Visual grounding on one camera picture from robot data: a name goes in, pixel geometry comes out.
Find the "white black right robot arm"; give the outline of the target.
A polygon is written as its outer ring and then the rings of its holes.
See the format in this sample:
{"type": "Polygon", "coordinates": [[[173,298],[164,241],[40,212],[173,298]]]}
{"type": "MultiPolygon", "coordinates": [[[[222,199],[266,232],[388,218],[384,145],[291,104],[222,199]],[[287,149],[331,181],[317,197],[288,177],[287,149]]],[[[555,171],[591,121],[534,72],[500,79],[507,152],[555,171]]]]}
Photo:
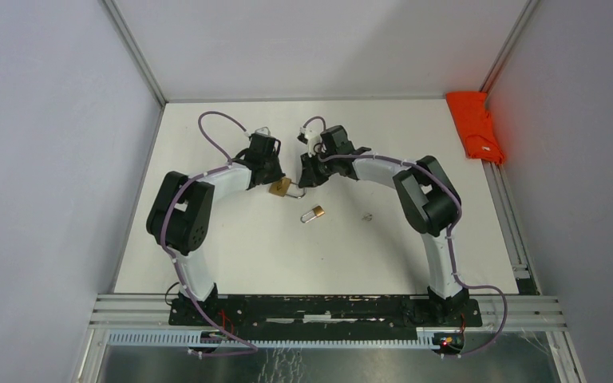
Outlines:
{"type": "Polygon", "coordinates": [[[461,316],[469,292],[456,280],[451,230],[461,217],[461,199],[434,156],[408,162],[356,148],[346,130],[302,126],[298,139],[307,146],[300,157],[298,186],[316,188],[332,175],[370,181],[395,190],[408,224],[421,235],[429,265],[429,316],[448,326],[461,316]]]}

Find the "small brass padlock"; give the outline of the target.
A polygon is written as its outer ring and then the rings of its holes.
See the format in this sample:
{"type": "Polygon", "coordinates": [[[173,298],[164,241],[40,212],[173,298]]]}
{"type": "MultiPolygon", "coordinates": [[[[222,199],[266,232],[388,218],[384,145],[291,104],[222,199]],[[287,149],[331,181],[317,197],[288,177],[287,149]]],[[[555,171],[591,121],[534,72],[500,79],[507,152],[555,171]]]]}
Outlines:
{"type": "Polygon", "coordinates": [[[309,211],[305,212],[300,217],[301,223],[309,223],[310,221],[317,219],[325,214],[324,209],[321,206],[315,206],[311,208],[309,211]]]}

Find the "large brass padlock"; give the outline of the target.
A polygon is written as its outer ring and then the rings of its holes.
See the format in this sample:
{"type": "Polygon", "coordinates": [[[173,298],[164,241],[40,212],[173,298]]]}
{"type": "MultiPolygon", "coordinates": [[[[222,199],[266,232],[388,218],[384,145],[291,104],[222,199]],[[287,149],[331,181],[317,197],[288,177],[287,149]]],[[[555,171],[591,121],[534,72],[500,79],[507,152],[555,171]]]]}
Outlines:
{"type": "Polygon", "coordinates": [[[288,177],[283,177],[280,180],[272,183],[268,189],[272,195],[279,197],[289,197],[292,199],[301,199],[306,195],[306,190],[300,188],[296,182],[288,177]]]}

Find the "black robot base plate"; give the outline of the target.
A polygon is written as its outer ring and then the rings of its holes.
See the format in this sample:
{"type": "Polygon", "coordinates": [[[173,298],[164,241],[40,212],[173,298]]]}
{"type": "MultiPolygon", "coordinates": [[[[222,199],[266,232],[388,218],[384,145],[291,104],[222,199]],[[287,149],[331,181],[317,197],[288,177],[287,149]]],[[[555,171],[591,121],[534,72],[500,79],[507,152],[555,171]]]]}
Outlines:
{"type": "Polygon", "coordinates": [[[469,299],[455,314],[436,318],[426,295],[212,295],[194,304],[178,294],[171,326],[214,326],[261,341],[395,341],[417,339],[417,328],[462,330],[483,324],[469,299]]]}

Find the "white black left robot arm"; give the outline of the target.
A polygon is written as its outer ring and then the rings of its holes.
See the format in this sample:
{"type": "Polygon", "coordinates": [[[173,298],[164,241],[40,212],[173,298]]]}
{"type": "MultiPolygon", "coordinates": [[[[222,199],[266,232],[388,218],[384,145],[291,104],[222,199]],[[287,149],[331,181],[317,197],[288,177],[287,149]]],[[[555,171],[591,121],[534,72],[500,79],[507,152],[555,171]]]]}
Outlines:
{"type": "Polygon", "coordinates": [[[148,213],[147,232],[168,254],[182,294],[191,299],[188,314],[200,325],[213,323],[219,304],[210,295],[216,283],[202,255],[214,204],[236,193],[281,180],[281,141],[262,132],[227,164],[187,176],[171,171],[163,179],[148,213]]]}

